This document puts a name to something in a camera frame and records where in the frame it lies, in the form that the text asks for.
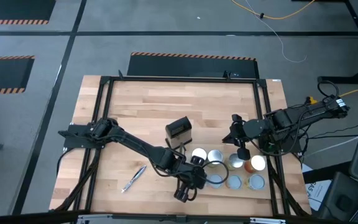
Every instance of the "floor mat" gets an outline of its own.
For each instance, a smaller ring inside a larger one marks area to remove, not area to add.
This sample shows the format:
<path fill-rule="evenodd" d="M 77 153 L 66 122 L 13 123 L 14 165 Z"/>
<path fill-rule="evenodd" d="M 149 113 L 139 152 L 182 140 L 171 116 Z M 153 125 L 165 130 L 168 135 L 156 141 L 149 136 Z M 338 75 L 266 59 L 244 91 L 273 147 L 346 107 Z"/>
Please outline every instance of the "floor mat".
<path fill-rule="evenodd" d="M 0 0 L 0 25 L 44 25 L 56 0 Z"/>
<path fill-rule="evenodd" d="M 34 58 L 34 56 L 0 57 L 0 94 L 25 91 Z"/>
<path fill-rule="evenodd" d="M 216 55 L 163 54 L 133 52 L 127 75 L 157 77 L 259 78 L 257 62 L 250 57 Z"/>

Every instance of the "pen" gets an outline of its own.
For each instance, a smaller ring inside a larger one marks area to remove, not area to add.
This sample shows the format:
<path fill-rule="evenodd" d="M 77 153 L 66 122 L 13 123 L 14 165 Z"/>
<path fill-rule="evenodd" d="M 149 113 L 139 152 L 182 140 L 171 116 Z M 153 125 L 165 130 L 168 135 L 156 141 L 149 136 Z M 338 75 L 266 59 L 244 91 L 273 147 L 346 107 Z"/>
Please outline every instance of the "pen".
<path fill-rule="evenodd" d="M 121 190 L 121 193 L 124 193 L 126 190 L 128 190 L 128 188 L 133 184 L 133 182 L 135 180 L 137 180 L 144 172 L 144 170 L 146 170 L 146 165 L 142 166 L 139 171 L 136 172 L 135 176 L 132 178 L 131 181 L 129 181 L 129 183 L 127 185 L 125 185 L 125 187 Z"/>

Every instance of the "wooden tabletop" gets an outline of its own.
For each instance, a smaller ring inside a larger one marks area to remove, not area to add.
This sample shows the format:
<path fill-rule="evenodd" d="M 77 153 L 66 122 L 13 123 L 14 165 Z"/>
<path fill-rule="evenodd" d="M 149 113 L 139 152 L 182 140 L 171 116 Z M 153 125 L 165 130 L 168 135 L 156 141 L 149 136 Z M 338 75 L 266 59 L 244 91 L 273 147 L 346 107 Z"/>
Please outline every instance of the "wooden tabletop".
<path fill-rule="evenodd" d="M 91 121 L 100 76 L 85 76 L 78 95 L 73 122 L 87 124 Z M 280 80 L 267 80 L 272 110 L 286 108 Z M 104 90 L 99 117 L 103 111 Z M 262 90 L 259 91 L 263 102 Z M 188 160 L 197 147 L 207 152 L 219 149 L 224 157 L 237 151 L 237 147 L 223 144 L 221 139 L 229 133 L 231 115 L 239 114 L 244 120 L 257 118 L 254 92 L 246 83 L 184 83 L 184 82 L 114 82 L 109 117 L 117 119 L 120 127 L 154 146 L 167 146 L 165 126 L 187 116 L 193 126 L 193 141 L 186 145 Z M 247 144 L 251 156 L 260 154 Z M 78 181 L 84 150 L 74 149 L 63 159 L 53 191 L 50 208 L 59 206 Z M 287 188 L 295 200 L 310 213 L 308 197 L 299 161 L 291 154 L 283 156 Z M 147 165 L 143 175 L 132 187 L 121 193 L 142 165 Z M 206 173 L 224 177 L 222 166 L 206 168 Z M 246 181 L 250 174 L 244 169 L 230 172 Z M 177 180 L 159 177 L 144 156 L 118 144 L 109 143 L 102 150 L 92 201 L 92 212 L 154 213 L 187 215 L 239 215 L 271 216 L 270 189 L 267 170 L 259 172 L 265 178 L 263 190 L 246 186 L 231 190 L 223 185 L 213 189 L 206 185 L 198 191 L 195 201 L 182 203 L 173 197 Z M 85 186 L 80 208 L 84 207 Z M 277 186 L 279 211 L 282 212 L 281 195 Z"/>

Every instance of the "concrete floor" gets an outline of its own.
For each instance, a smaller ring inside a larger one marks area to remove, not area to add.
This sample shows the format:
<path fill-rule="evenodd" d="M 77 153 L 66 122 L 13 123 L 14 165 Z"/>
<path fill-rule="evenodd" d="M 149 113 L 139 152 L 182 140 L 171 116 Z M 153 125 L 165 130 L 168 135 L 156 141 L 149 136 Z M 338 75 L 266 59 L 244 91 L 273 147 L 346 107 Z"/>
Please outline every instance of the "concrete floor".
<path fill-rule="evenodd" d="M 46 26 L 0 26 L 0 30 L 71 30 L 80 0 L 59 0 Z M 272 16 L 289 14 L 304 2 L 249 0 L 257 11 Z M 358 2 L 353 1 L 358 13 Z M 265 20 L 277 31 L 355 31 L 344 4 L 314 3 L 299 15 L 282 21 Z M 269 31 L 252 14 L 229 0 L 199 1 L 88 1 L 80 31 Z M 34 178 L 24 205 L 24 213 L 45 212 L 55 184 L 56 162 L 62 153 L 63 138 L 75 107 L 83 75 L 126 73 L 131 52 L 175 52 L 255 57 L 261 78 L 281 79 L 287 103 L 302 103 L 306 96 L 321 97 L 316 77 L 351 76 L 358 72 L 358 37 L 283 37 L 286 61 L 276 37 L 228 36 L 92 36 L 77 37 L 71 51 L 60 93 L 50 120 Z M 29 153 L 39 130 L 54 85 L 68 37 L 0 37 L 0 56 L 35 55 L 26 92 L 0 95 L 0 215 L 11 212 L 14 198 L 27 166 Z M 339 85 L 341 93 L 358 85 Z M 351 112 L 346 119 L 327 120 L 310 128 L 309 135 L 358 124 L 358 93 L 346 97 Z M 344 132 L 357 134 L 358 129 Z M 310 141 L 309 152 L 343 139 Z M 305 160 L 312 168 L 325 167 L 352 158 L 356 142 L 334 148 Z"/>

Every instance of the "paper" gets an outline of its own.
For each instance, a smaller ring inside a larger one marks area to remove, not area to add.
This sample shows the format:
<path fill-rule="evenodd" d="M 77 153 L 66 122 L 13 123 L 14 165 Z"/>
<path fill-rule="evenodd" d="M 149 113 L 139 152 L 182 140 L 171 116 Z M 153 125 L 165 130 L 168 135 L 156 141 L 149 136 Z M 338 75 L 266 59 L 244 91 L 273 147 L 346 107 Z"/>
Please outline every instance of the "paper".
<path fill-rule="evenodd" d="M 302 172 L 308 172 L 311 170 L 313 169 L 308 167 L 307 165 L 304 164 L 302 165 Z M 308 194 L 310 207 L 313 210 L 315 211 L 319 210 L 321 205 L 320 202 L 324 200 L 324 196 L 326 195 L 330 184 L 331 184 L 331 180 L 323 180 L 312 184 L 306 184 L 306 193 Z"/>

